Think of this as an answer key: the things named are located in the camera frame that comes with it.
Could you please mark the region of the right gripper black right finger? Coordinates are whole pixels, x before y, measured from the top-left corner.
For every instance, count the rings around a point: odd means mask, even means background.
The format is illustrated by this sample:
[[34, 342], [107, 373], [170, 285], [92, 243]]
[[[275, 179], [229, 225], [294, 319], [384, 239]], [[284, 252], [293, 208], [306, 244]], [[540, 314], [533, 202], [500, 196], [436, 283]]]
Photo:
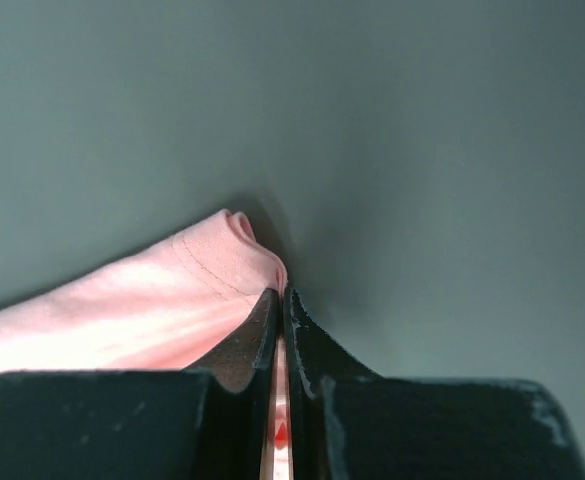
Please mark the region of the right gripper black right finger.
[[291, 288], [283, 327], [295, 478], [585, 479], [571, 425], [542, 385], [381, 376]]

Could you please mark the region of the salmon pink t shirt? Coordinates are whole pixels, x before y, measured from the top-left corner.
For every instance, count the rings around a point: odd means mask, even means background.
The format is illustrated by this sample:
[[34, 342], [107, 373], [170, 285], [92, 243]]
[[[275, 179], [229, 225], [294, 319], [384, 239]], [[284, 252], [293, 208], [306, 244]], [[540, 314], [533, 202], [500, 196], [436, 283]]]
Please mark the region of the salmon pink t shirt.
[[[278, 300], [282, 260], [248, 218], [222, 210], [147, 250], [0, 311], [0, 374], [12, 371], [182, 370]], [[275, 350], [273, 475], [292, 475], [285, 364]]]

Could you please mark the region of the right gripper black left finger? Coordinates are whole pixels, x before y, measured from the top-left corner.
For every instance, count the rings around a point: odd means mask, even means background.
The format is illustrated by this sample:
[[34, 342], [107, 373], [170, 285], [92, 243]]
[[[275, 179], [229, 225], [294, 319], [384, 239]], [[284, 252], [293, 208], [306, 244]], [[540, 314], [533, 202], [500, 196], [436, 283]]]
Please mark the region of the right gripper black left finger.
[[182, 370], [0, 374], [0, 479], [269, 479], [278, 295]]

